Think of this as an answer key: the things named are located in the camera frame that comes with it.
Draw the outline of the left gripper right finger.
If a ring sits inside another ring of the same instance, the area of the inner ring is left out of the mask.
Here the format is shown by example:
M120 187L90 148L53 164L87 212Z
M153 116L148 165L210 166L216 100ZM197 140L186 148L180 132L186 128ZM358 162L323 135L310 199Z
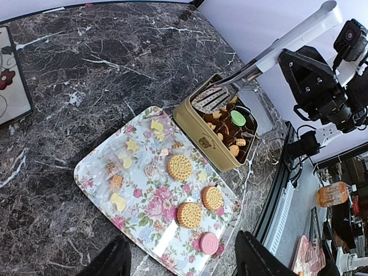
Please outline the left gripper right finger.
M248 231L239 231L235 240L236 275L297 275L282 264Z

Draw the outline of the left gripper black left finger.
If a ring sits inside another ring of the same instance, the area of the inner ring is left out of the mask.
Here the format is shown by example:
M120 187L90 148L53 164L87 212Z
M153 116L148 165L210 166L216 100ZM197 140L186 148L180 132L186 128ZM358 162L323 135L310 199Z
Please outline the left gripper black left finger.
M76 276L122 275L130 276L132 254L128 241L117 235L110 243Z

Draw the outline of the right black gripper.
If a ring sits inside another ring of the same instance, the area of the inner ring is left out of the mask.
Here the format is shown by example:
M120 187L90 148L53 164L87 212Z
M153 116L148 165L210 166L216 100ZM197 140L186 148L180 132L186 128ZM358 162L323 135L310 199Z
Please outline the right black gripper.
M304 121L347 121L348 96L317 49L303 46L283 49L278 64L290 86L296 105L293 110Z

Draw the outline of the green macaron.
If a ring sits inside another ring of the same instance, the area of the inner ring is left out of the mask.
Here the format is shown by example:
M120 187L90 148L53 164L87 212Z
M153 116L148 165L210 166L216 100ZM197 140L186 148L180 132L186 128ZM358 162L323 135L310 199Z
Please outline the green macaron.
M238 127L243 127L246 124L246 118L238 111L232 110L230 112L231 121L234 125Z

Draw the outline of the round waffle cookie bottom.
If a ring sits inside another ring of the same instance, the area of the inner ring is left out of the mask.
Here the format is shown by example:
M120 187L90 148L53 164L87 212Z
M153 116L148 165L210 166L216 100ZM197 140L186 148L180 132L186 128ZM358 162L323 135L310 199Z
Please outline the round waffle cookie bottom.
M236 139L236 145L238 147L245 147L247 145L247 141L245 139Z

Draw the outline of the chocolate chip cookie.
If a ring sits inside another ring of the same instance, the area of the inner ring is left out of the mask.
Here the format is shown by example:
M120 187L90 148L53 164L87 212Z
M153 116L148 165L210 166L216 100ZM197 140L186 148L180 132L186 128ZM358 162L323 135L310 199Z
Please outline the chocolate chip cookie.
M239 148L239 146L238 146L238 145L236 145L236 144L230 145L230 146L228 147L228 149L229 149L230 153L231 153L234 157L237 157L237 156L238 156L239 151L240 151L240 148Z

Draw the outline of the metal serving tongs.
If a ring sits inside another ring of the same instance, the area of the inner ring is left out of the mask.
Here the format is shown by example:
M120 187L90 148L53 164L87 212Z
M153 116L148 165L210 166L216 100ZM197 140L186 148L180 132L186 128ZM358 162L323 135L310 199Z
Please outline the metal serving tongs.
M296 51L329 29L341 24L342 21L338 3L336 1L324 2L318 11L273 42L241 70L202 89L193 98L192 107L205 114L222 108L250 81L278 64L278 57L282 50Z

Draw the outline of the black sandwich cookie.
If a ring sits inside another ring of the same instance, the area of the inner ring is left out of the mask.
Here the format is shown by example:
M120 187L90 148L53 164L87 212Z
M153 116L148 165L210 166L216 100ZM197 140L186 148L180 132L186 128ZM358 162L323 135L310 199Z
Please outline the black sandwich cookie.
M236 105L235 106L235 111L241 113L243 115L243 117L246 119L246 121L248 120L252 120L254 121L254 117L251 113L251 110L245 106L240 106L240 105Z

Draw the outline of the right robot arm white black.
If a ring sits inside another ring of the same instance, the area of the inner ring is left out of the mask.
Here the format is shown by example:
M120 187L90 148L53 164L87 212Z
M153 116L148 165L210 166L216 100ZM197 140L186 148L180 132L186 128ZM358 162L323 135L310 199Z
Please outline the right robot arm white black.
M296 100L295 114L303 121L322 124L289 144L293 159L318 154L337 135L367 124L366 77L354 74L346 85L341 84L337 71L310 46L283 49L278 63Z

